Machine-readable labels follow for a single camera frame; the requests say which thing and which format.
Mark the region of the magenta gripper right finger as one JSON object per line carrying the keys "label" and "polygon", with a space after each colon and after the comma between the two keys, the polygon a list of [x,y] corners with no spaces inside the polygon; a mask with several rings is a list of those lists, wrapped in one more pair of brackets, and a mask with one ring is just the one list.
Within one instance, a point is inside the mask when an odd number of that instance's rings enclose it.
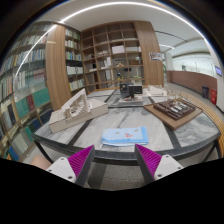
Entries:
{"label": "magenta gripper right finger", "polygon": [[135,155],[146,184],[164,178],[183,168],[169,154],[160,155],[142,145],[135,145]]}

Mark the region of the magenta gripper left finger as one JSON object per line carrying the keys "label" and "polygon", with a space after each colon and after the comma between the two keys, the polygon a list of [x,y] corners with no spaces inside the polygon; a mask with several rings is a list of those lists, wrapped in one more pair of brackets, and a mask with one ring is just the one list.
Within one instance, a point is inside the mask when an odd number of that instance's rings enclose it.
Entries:
{"label": "magenta gripper left finger", "polygon": [[60,157],[47,171],[83,187],[94,156],[95,147],[91,145],[68,158]]}

